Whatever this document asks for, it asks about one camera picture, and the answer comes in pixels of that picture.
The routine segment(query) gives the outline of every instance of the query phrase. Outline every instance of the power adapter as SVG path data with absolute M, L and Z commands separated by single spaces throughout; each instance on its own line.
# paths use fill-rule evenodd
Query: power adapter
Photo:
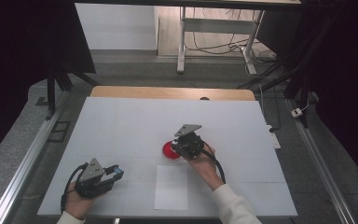
M 300 108 L 297 108 L 297 109 L 292 110 L 292 115 L 293 115 L 293 117 L 295 117 L 295 118 L 300 117 L 300 116 L 302 115 L 302 112 L 301 112 Z

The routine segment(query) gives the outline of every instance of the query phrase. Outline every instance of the person's left hand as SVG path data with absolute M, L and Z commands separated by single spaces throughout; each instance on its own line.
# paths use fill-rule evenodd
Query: person's left hand
M 75 191 L 75 182 L 69 185 L 68 192 L 66 194 L 65 212 L 78 220 L 84 220 L 84 216 L 98 197 L 93 199 L 80 197 Z

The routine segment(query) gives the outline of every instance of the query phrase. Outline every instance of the white wall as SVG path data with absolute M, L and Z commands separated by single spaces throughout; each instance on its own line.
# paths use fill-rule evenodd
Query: white wall
M 76 4 L 90 49 L 157 49 L 154 7 Z

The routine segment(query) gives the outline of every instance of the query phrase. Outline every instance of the power strip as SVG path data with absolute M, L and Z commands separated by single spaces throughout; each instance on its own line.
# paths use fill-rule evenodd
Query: power strip
M 268 130 L 268 132 L 269 132 L 269 129 L 271 129 L 271 128 L 272 128 L 271 125 L 267 125 L 267 130 Z M 272 146 L 273 146 L 275 149 L 281 148 L 281 145 L 280 145 L 279 142 L 278 142 L 277 135 L 275 135 L 275 133 L 270 133 L 270 134 L 271 134 Z

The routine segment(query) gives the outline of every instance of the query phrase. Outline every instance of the table leg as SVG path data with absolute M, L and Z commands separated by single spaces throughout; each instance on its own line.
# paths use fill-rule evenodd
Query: table leg
M 254 64 L 252 62 L 251 50 L 252 50 L 252 45 L 253 45 L 253 43 L 255 41 L 255 35 L 257 34 L 258 26 L 260 25 L 260 21 L 261 21 L 261 18 L 263 16 L 263 13 L 264 13 L 264 10 L 259 11 L 257 17 L 255 18 L 255 23 L 254 23 L 253 30 L 249 35 L 249 40 L 248 40 L 248 43 L 246 45 L 246 48 L 242 49 L 243 58 L 246 61 L 246 67 L 248 68 L 250 76 L 253 76 L 253 75 L 257 74 L 257 72 L 255 71 L 255 66 L 254 66 Z
M 186 25 L 186 8 L 181 7 L 181 16 L 180 16 L 181 34 L 180 34 L 178 67 L 177 67 L 178 74 L 183 74 L 185 72 L 185 25 Z

